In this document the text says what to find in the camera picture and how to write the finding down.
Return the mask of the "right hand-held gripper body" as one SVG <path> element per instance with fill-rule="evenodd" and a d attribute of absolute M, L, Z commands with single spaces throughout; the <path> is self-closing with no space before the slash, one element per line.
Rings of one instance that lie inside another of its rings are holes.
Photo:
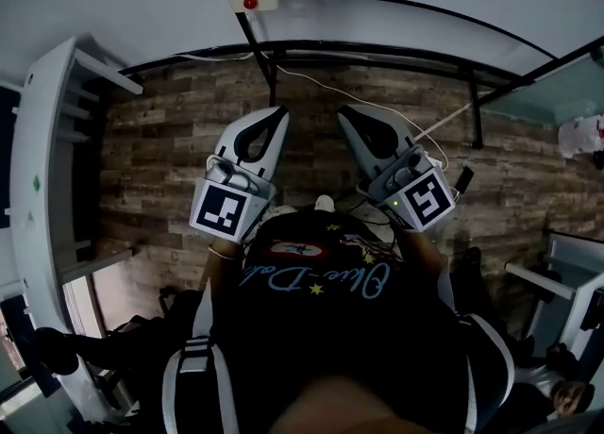
<path fill-rule="evenodd" d="M 416 144 L 374 179 L 358 185 L 369 204 L 399 228 L 423 232 L 455 208 L 441 167 Z"/>

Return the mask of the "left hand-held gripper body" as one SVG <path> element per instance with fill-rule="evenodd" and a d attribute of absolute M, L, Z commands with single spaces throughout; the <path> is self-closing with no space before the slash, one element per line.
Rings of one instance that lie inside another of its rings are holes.
<path fill-rule="evenodd" d="M 190 226 L 225 240 L 244 240 L 277 194 L 269 181 L 211 155 L 195 184 Z"/>

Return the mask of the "person's right forearm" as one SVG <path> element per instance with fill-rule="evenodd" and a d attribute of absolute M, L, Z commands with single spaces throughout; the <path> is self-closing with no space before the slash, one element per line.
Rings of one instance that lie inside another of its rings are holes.
<path fill-rule="evenodd" d="M 418 272 L 438 278 L 446 271 L 447 259 L 428 235 L 393 228 L 402 259 Z"/>

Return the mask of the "person's left forearm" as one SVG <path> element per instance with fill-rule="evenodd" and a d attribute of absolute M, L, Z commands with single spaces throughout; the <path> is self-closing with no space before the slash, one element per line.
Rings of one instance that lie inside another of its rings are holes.
<path fill-rule="evenodd" d="M 202 281 L 210 285 L 213 302 L 219 302 L 243 269 L 243 246 L 241 244 L 214 237 L 209 246 L 209 255 Z"/>

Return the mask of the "black phone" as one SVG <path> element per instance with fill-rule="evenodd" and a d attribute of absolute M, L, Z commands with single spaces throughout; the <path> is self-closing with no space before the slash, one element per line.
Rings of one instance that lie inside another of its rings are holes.
<path fill-rule="evenodd" d="M 467 191 L 474 175 L 475 173 L 470 167 L 463 167 L 461 175 L 455 185 L 455 189 L 459 194 L 464 194 Z"/>

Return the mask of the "beige stick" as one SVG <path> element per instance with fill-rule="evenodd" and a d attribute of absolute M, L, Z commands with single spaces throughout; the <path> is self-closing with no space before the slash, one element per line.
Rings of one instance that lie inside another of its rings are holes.
<path fill-rule="evenodd" d="M 447 123 L 449 123 L 450 121 L 452 121 L 453 119 L 455 119 L 456 117 L 458 117 L 460 114 L 462 114 L 465 111 L 467 111 L 471 106 L 472 106 L 471 103 L 467 103 L 464 106 L 462 106 L 461 108 L 458 108 L 457 110 L 455 110 L 454 112 L 451 112 L 449 115 L 447 115 L 446 117 L 444 117 L 438 123 L 430 126 L 429 128 L 423 130 L 422 132 L 420 132 L 418 135 L 416 135 L 414 137 L 414 139 L 416 141 L 419 141 L 420 139 L 429 136 L 436 129 L 440 128 L 441 126 L 443 126 L 443 125 L 445 125 Z"/>

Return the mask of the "frosted glass door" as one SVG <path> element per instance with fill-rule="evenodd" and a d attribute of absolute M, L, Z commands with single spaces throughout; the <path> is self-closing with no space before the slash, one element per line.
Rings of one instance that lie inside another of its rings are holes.
<path fill-rule="evenodd" d="M 562 125 L 604 114 L 604 36 L 481 97 L 482 111 Z"/>

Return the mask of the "black printed T-shirt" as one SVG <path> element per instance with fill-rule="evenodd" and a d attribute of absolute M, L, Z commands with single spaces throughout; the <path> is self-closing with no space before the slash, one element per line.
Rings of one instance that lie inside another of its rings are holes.
<path fill-rule="evenodd" d="M 239 278 L 170 357 L 165 434 L 265 434 L 312 381 L 343 376 L 397 416 L 464 434 L 467 349 L 436 282 L 359 220 L 308 210 L 258 230 Z"/>

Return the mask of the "black office chair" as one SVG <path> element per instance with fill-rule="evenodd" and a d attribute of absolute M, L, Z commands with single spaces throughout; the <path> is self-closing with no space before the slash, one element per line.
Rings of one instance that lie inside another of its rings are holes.
<path fill-rule="evenodd" d="M 107 370 L 162 363 L 192 336 L 202 292 L 179 293 L 164 317 L 155 317 L 106 338 L 62 333 L 51 327 L 35 330 L 32 341 L 39 360 L 53 373 L 73 374 L 83 359 Z"/>

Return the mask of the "clear plastic bag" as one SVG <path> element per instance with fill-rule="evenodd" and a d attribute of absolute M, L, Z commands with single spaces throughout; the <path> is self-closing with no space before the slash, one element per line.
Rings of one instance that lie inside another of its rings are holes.
<path fill-rule="evenodd" d="M 597 170 L 604 170 L 604 114 L 561 125 L 558 141 L 560 152 L 565 158 L 591 154 Z"/>

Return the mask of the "small white desk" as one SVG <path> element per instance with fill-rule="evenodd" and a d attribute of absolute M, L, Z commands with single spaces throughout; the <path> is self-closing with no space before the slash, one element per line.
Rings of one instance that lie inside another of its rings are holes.
<path fill-rule="evenodd" d="M 581 326 L 592 300 L 604 293 L 604 241 L 558 231 L 548 232 L 542 273 L 508 262 L 505 271 L 536 289 L 538 302 L 527 334 L 542 355 L 554 342 L 562 342 L 580 358 L 593 330 Z"/>

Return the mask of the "white shelf unit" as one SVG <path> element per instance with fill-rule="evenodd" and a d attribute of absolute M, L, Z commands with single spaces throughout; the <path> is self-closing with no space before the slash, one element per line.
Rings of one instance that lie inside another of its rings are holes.
<path fill-rule="evenodd" d="M 34 62 L 20 89 L 9 177 L 10 233 L 27 312 L 36 327 L 71 333 L 64 288 L 128 260 L 130 248 L 80 261 L 91 240 L 75 236 L 76 147 L 92 141 L 76 125 L 90 122 L 100 103 L 87 82 L 101 78 L 133 94 L 143 87 L 86 53 L 71 38 Z"/>

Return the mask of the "dark blue panel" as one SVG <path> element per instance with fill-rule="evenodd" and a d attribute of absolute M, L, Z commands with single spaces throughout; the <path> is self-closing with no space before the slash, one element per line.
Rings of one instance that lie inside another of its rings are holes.
<path fill-rule="evenodd" d="M 0 229 L 9 227 L 9 178 L 11 151 L 14 137 L 16 114 L 13 109 L 19 105 L 18 92 L 0 87 Z"/>

